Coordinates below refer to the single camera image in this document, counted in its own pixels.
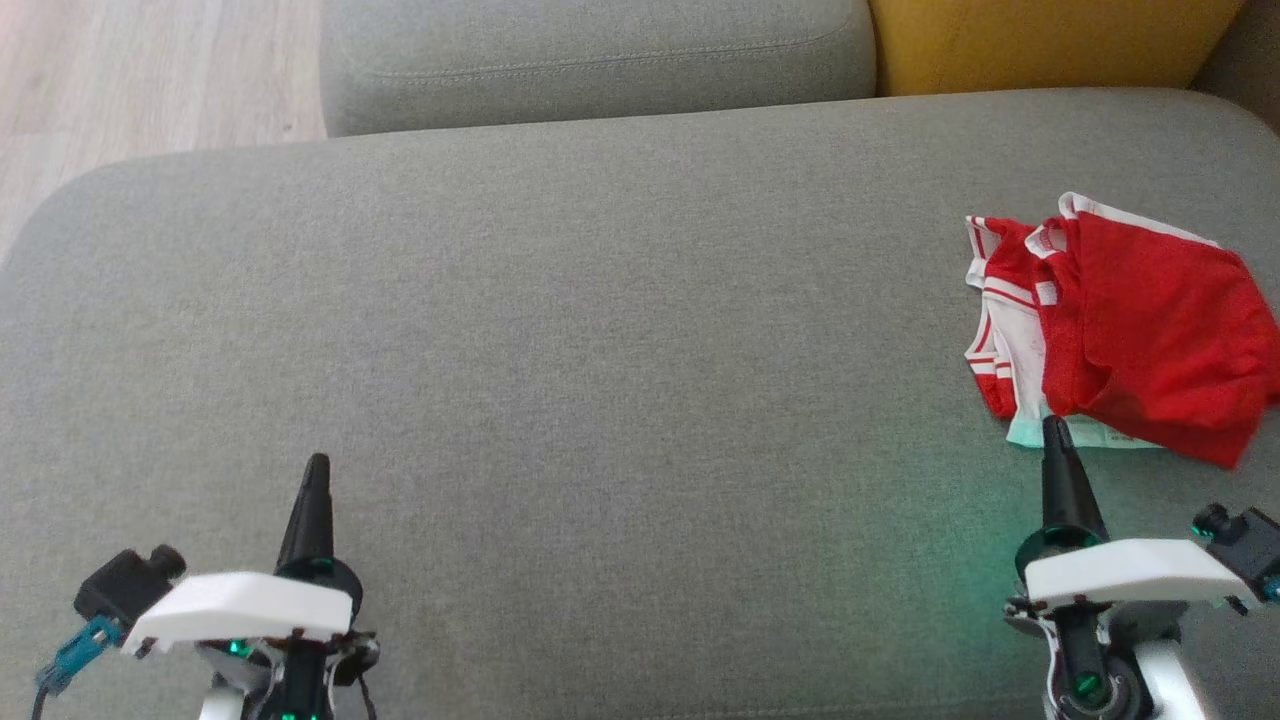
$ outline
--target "stitching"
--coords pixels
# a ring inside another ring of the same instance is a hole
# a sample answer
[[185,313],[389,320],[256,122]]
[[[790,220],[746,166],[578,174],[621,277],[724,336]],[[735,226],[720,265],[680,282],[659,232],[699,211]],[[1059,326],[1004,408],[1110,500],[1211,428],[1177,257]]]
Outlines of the stitching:
[[[338,51],[347,60],[351,72],[358,73],[369,77],[370,79],[376,79],[384,82],[385,85],[397,85],[397,79],[401,79],[403,85],[425,85],[429,81],[448,81],[448,79],[470,79],[472,77],[524,77],[530,74],[543,74],[550,72],[564,72],[568,69],[589,69],[598,68],[611,64],[657,64],[660,61],[671,59],[687,59],[695,55],[744,55],[744,54],[764,54],[764,53],[781,53],[785,50],[791,50],[796,47],[803,47],[806,45],[818,45],[828,41],[829,38],[844,33],[854,24],[854,17],[850,15],[845,19],[841,26],[833,31],[824,32],[822,35],[780,40],[774,42],[765,42],[758,45],[721,45],[710,47],[692,47],[687,50],[657,50],[653,53],[635,53],[628,55],[602,55],[598,58],[575,58],[568,60],[556,60],[550,63],[512,63],[507,65],[489,65],[480,68],[466,68],[457,70],[438,70],[430,73],[417,73],[417,72],[385,72],[385,70],[372,70],[362,67],[352,59],[351,53],[347,51],[347,46],[338,32],[330,29],[334,37],[334,45],[338,46]],[[503,70],[529,70],[524,73],[503,73]]]
[[[759,56],[759,55],[774,55],[778,53],[786,53],[791,47],[771,47],[764,50],[739,50],[733,53],[716,53],[708,54],[716,60],[728,59],[728,58],[745,58],[745,56]],[[439,83],[458,83],[458,82],[474,82],[477,79],[495,79],[495,78],[517,78],[517,77],[531,77],[531,76],[549,76],[549,74],[563,74],[576,70],[603,70],[608,68],[616,68],[620,65],[662,65],[668,63],[680,63],[685,60],[691,60],[692,56],[689,55],[673,55],[669,58],[655,58],[655,59],[643,59],[643,60],[613,60],[609,63],[586,63],[581,65],[566,65],[566,67],[553,67],[553,68],[539,68],[534,70],[525,70],[518,73],[480,73],[471,76],[456,76],[456,77],[424,77],[416,79],[399,79],[379,76],[369,76],[364,79],[370,82],[376,82],[389,86],[413,86],[413,85],[439,85]]]
[[728,710],[721,712],[687,712],[684,715],[646,715],[639,720],[742,720],[751,717],[796,717],[801,715],[833,715],[836,712],[850,712],[855,710],[876,710],[884,707],[951,707],[957,703],[975,702],[975,701],[1002,701],[1002,700],[1027,700],[1027,693],[1000,693],[988,696],[972,696],[972,697],[959,697],[950,700],[936,700],[929,702],[916,702],[910,706],[902,706],[897,702],[876,702],[876,703],[859,703],[859,705],[815,705],[809,707],[786,707],[786,708],[755,708],[755,710]]

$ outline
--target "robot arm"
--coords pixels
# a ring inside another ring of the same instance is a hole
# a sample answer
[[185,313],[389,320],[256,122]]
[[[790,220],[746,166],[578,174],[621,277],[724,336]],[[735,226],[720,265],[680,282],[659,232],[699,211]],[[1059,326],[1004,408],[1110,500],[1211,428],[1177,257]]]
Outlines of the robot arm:
[[168,546],[150,560],[124,551],[95,571],[74,603],[88,625],[36,676],[32,719],[106,648],[141,659],[175,643],[193,643],[214,667],[201,720],[332,720],[334,685],[356,682],[375,716],[364,673],[379,646],[351,629],[364,589],[334,557],[326,456],[307,464],[275,574],[195,575],[174,587],[184,571]]
[[1280,527],[1256,509],[1220,505],[1187,539],[1108,542],[1066,423],[1044,421],[1043,527],[1019,548],[1025,594],[1005,619],[1043,635],[1050,720],[1208,720],[1181,661],[1178,620],[1189,602],[1226,601],[1244,614],[1280,598]]

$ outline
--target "teal connector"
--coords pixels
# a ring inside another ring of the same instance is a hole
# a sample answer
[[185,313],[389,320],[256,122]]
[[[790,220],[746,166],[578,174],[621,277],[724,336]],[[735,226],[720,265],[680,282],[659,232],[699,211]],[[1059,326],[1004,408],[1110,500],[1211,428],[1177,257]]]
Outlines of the teal connector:
[[105,615],[93,618],[76,637],[58,648],[52,662],[36,674],[36,689],[58,696],[72,684],[72,678],[102,655],[102,651],[122,642],[124,632],[116,623],[108,620]]

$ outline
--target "yellow cushion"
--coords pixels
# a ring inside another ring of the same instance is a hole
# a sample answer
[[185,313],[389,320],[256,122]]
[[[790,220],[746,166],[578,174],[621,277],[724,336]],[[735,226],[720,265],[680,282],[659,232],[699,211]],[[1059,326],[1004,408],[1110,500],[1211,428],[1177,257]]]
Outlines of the yellow cushion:
[[1185,87],[1242,0],[870,0],[881,95]]

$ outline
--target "sofa cushion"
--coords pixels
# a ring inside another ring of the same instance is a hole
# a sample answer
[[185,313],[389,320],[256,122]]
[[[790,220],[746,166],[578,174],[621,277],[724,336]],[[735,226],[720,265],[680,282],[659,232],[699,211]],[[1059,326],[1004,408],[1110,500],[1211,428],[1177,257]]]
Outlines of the sofa cushion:
[[330,136],[865,97],[864,0],[328,0]]
[[[270,569],[307,456],[381,630],[387,717],[1034,717],[1000,619],[1039,521],[963,351],[966,213],[1064,190],[1240,252],[1280,299],[1280,141],[1178,91],[864,100],[200,152],[49,200],[0,274],[0,706],[79,582],[169,542]],[[1088,451],[1116,537],[1280,512]],[[1280,616],[1198,607],[1224,717],[1280,716]],[[193,716],[187,655],[59,717]],[[358,697],[343,694],[360,717]]]

